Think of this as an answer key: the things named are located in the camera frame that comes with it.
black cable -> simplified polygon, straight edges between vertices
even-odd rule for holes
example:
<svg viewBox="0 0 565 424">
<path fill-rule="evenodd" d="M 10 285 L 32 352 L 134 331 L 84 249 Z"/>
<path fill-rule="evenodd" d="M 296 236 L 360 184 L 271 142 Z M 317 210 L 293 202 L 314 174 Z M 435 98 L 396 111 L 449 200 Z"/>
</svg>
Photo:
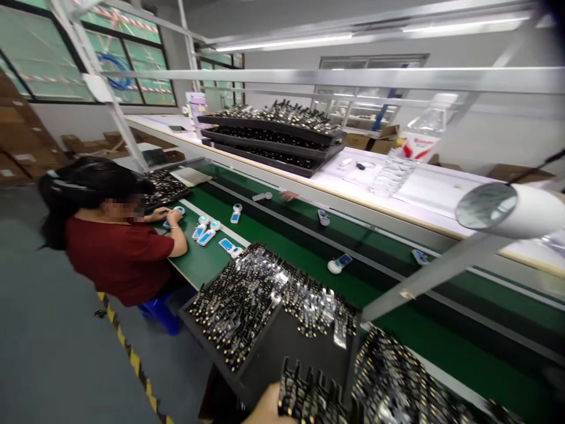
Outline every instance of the black cable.
<svg viewBox="0 0 565 424">
<path fill-rule="evenodd" d="M 555 162 L 555 161 L 557 161 L 557 160 L 559 160 L 563 157 L 565 157 L 565 149 L 563 149 L 560 152 L 555 153 L 555 155 L 552 155 L 549 158 L 545 159 L 541 165 L 539 165 L 535 168 L 528 169 L 527 171 L 521 173 L 516 178 L 514 178 L 513 180 L 510 180 L 508 183 L 506 183 L 506 185 L 509 186 L 510 184 L 517 183 L 522 178 L 527 177 L 528 175 L 531 175 L 531 174 L 535 173 L 536 171 L 539 171 L 544 166 L 549 165 L 550 163 Z"/>
</svg>

ceiling light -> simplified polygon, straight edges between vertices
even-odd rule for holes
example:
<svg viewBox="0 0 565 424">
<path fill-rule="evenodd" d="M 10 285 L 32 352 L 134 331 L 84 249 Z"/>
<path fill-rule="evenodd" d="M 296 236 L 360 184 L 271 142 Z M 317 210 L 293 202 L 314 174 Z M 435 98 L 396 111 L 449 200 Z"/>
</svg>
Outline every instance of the ceiling light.
<svg viewBox="0 0 565 424">
<path fill-rule="evenodd" d="M 526 21 L 528 19 L 529 17 L 523 16 L 521 18 L 492 19 L 491 21 L 465 22 L 462 24 L 450 24 L 450 25 L 439 25 L 439 26 L 430 25 L 420 28 L 403 28 L 402 31 L 403 32 L 449 32 L 449 31 L 456 31 L 458 29 L 480 27 L 481 25 L 505 24 L 506 22 Z"/>
<path fill-rule="evenodd" d="M 315 42 L 336 41 L 336 40 L 347 39 L 351 37 L 353 37 L 353 34 L 335 35 L 331 37 L 306 38 L 306 39 L 290 40 L 290 41 L 274 41 L 274 42 L 266 42 L 262 44 L 216 47 L 216 51 L 223 52 L 223 51 L 234 51 L 234 50 L 249 50 L 249 49 L 264 48 L 264 47 L 281 47 L 281 46 L 295 45 L 295 44 L 309 44 Z"/>
</svg>

bottle cap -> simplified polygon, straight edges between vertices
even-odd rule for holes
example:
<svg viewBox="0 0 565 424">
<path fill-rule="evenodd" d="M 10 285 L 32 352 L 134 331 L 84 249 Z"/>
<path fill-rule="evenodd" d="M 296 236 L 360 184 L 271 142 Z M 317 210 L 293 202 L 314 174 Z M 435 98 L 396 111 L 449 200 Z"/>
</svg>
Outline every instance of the bottle cap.
<svg viewBox="0 0 565 424">
<path fill-rule="evenodd" d="M 454 93 L 438 93 L 431 100 L 433 107 L 448 108 L 457 101 L 457 94 Z"/>
</svg>

person's hand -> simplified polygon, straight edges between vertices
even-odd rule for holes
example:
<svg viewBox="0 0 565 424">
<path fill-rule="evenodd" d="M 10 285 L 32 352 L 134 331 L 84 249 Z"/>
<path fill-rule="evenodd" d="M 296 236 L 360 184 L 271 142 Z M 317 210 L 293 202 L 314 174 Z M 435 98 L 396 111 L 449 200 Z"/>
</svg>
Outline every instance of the person's hand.
<svg viewBox="0 0 565 424">
<path fill-rule="evenodd" d="M 157 208 L 153 211 L 153 213 L 151 215 L 147 215 L 144 218 L 145 222 L 157 222 L 157 221 L 163 221 L 163 219 L 165 219 L 165 217 L 167 216 L 167 213 L 170 211 L 169 208 L 167 207 L 160 207 Z"/>
<path fill-rule="evenodd" d="M 274 383 L 267 387 L 261 400 L 251 412 L 251 415 L 243 421 L 243 424 L 296 424 L 294 418 L 278 415 L 278 393 L 281 383 Z"/>
<path fill-rule="evenodd" d="M 169 224 L 178 224 L 178 222 L 182 219 L 182 212 L 177 209 L 172 209 L 167 212 L 167 221 Z"/>
<path fill-rule="evenodd" d="M 298 197 L 298 193 L 294 193 L 292 191 L 281 191 L 280 194 L 282 194 L 282 199 L 285 201 L 291 201 L 293 199 L 296 199 Z"/>
</svg>

